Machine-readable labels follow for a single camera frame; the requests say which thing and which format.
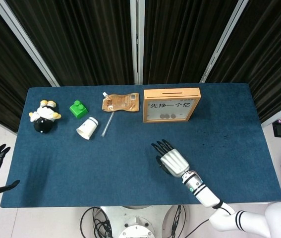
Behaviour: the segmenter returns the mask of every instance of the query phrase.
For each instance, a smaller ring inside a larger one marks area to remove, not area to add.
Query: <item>dark curtain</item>
[[[248,3],[207,82],[248,83],[262,122],[281,110],[281,0]]]
[[[146,0],[144,84],[198,83],[237,0]]]
[[[30,87],[50,86],[0,16],[0,123],[17,132]]]
[[[9,0],[61,86],[133,84],[129,0]]]

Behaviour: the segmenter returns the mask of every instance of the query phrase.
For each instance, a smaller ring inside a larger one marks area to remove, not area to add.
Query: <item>black toy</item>
[[[30,121],[37,132],[48,133],[56,119],[61,115],[55,111],[56,103],[54,101],[42,100],[37,111],[29,113]]]

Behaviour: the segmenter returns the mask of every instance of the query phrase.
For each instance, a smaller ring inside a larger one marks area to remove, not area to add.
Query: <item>blue table mat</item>
[[[143,90],[199,87],[201,100],[188,122],[143,123]],[[103,92],[140,94],[139,112],[103,112]],[[48,134],[28,116],[41,100],[54,100],[62,118]],[[80,100],[88,115],[69,107]],[[99,121],[90,140],[76,132],[88,117]],[[1,207],[198,204],[181,183],[158,167],[150,145],[168,140],[190,169],[224,202],[281,200],[281,189],[247,84],[164,84],[29,89]]]

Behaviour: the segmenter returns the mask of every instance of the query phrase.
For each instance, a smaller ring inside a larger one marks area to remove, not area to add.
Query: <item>white paper cup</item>
[[[76,131],[84,139],[89,140],[98,124],[99,123],[95,118],[89,117],[79,128],[76,129]]]

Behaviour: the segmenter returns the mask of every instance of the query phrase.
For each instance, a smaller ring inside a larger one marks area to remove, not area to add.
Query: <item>green building block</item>
[[[70,111],[76,118],[81,118],[87,114],[86,107],[78,100],[74,102],[74,104],[70,107]]]

